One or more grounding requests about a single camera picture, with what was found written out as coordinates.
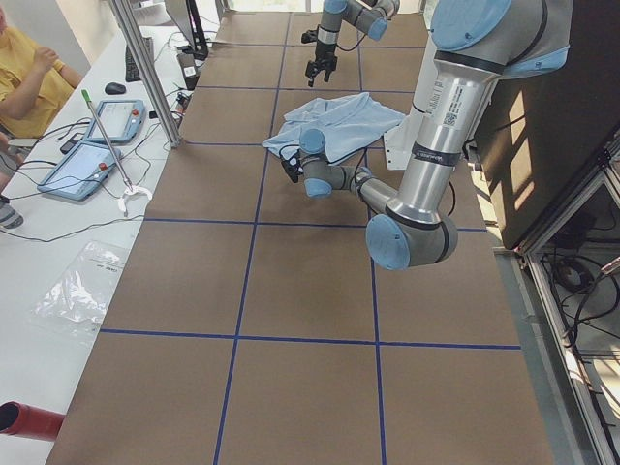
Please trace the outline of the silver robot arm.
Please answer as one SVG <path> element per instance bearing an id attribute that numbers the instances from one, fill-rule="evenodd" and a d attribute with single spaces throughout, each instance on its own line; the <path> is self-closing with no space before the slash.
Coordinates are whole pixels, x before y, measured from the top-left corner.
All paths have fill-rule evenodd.
<path id="1" fill-rule="evenodd" d="M 331 73 L 336 70 L 336 49 L 343 21 L 354 26 L 364 37 L 379 41 L 388 28 L 388 22 L 399 9 L 398 0 L 324 1 L 320 23 L 301 35 L 303 44 L 316 45 L 315 57 L 308 61 L 305 69 L 308 86 L 314 86 L 315 78 L 320 73 L 325 73 L 324 81 L 328 82 Z"/>
<path id="2" fill-rule="evenodd" d="M 435 264 L 455 249 L 455 224 L 439 209 L 450 176 L 500 79 L 561 68 L 568 55 L 569 1 L 440 1 L 427 50 L 437 73 L 398 188 L 362 168 L 331 165 L 326 140 L 303 130 L 282 163 L 311 198 L 348 190 L 371 207 L 365 240 L 374 262 L 388 270 Z"/>

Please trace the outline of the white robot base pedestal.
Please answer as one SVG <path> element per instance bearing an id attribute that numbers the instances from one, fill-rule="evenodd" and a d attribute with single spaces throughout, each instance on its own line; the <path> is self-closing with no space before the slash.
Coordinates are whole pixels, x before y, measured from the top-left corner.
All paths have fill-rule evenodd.
<path id="1" fill-rule="evenodd" d="M 422 11 L 420 15 L 426 28 L 427 42 L 418 73 L 411 110 L 398 126 L 385 132 L 383 136 L 387 168 L 391 171 L 402 171 L 407 168 L 413 144 L 418 137 L 422 119 L 426 115 L 437 76 L 437 69 L 433 61 L 437 48 L 430 38 L 432 14 Z"/>

